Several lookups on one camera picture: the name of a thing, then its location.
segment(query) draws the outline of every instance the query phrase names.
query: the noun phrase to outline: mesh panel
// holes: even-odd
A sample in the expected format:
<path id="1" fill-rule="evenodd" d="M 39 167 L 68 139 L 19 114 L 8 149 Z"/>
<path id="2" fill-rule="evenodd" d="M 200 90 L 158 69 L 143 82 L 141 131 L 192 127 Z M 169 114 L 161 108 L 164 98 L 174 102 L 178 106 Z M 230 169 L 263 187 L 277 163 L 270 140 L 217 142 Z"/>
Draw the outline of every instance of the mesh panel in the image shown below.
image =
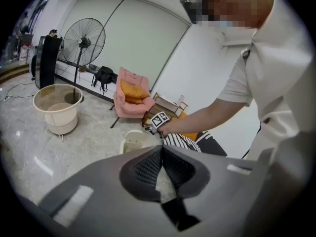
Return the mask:
<path id="1" fill-rule="evenodd" d="M 188 182 L 195 174 L 195 168 L 190 163 L 169 152 L 163 152 L 163 167 L 165 168 L 175 189 Z"/>
<path id="2" fill-rule="evenodd" d="M 157 177 L 161 167 L 160 152 L 156 152 L 135 166 L 137 179 L 156 187 Z"/>

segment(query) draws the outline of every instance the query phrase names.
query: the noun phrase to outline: standing fan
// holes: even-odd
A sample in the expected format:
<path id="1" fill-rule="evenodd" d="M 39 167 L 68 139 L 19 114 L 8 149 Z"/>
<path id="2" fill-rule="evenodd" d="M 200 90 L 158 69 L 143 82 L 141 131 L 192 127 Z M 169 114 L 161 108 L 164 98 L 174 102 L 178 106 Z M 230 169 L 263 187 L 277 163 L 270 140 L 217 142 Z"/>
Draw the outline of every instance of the standing fan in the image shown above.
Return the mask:
<path id="1" fill-rule="evenodd" d="M 78 68 L 93 62 L 101 53 L 104 42 L 104 27 L 96 19 L 81 19 L 68 29 L 63 42 L 63 55 L 69 65 L 76 66 L 74 86 L 76 85 Z M 74 89 L 73 93 L 65 96 L 65 101 L 74 104 L 79 100 L 79 97 L 79 93 L 75 93 Z"/>

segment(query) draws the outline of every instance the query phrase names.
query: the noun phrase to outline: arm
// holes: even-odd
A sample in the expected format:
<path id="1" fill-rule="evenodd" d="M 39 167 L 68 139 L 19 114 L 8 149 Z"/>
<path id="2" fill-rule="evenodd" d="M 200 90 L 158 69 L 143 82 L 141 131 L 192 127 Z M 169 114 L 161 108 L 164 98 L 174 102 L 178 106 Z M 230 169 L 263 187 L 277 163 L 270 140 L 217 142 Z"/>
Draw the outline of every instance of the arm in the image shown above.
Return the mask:
<path id="1" fill-rule="evenodd" d="M 164 136 L 169 133 L 194 133 L 213 129 L 239 112 L 246 103 L 235 103 L 216 99 L 210 106 L 203 108 L 185 118 L 167 123 L 158 131 Z"/>

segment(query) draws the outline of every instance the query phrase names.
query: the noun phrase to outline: cable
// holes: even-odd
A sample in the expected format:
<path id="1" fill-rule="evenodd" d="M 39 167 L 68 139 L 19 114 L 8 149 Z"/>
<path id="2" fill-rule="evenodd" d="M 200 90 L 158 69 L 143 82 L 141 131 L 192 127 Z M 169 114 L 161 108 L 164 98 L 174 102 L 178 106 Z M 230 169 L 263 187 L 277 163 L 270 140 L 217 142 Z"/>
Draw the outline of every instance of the cable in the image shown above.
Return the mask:
<path id="1" fill-rule="evenodd" d="M 8 97 L 20 97 L 20 96 L 8 96 L 8 94 L 9 94 L 9 92 L 13 89 L 13 88 L 15 88 L 16 86 L 18 86 L 18 85 L 20 85 L 20 84 L 23 84 L 23 85 L 29 85 L 29 84 L 33 84 L 33 83 L 35 83 L 35 82 L 31 82 L 31 83 L 27 83 L 27 84 L 24 84 L 24 83 L 19 83 L 19 84 L 17 84 L 17 85 L 15 85 L 15 86 L 13 86 L 10 90 L 8 90 L 8 92 L 6 93 L 6 96 L 4 97 L 4 99 L 7 99 Z"/>
<path id="2" fill-rule="evenodd" d="M 59 76 L 61 76 L 70 66 L 71 65 L 69 65 L 67 68 L 65 68 L 65 70 L 61 74 L 59 74 Z"/>

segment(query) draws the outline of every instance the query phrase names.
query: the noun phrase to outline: wooden table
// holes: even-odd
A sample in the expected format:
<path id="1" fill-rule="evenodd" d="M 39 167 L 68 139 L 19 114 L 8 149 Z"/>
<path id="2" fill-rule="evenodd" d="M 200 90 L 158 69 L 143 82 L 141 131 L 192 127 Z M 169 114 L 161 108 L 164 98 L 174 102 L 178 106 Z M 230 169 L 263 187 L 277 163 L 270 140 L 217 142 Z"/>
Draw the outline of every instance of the wooden table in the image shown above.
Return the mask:
<path id="1" fill-rule="evenodd" d="M 180 106 L 177 106 L 176 103 L 164 99 L 158 93 L 154 95 L 154 101 L 154 106 L 152 106 L 151 109 L 145 113 L 142 119 L 142 126 L 150 125 L 150 119 L 160 112 L 166 113 L 170 120 L 177 119 L 181 115 L 181 113 L 188 107 L 188 105 L 184 102 L 182 102 Z"/>

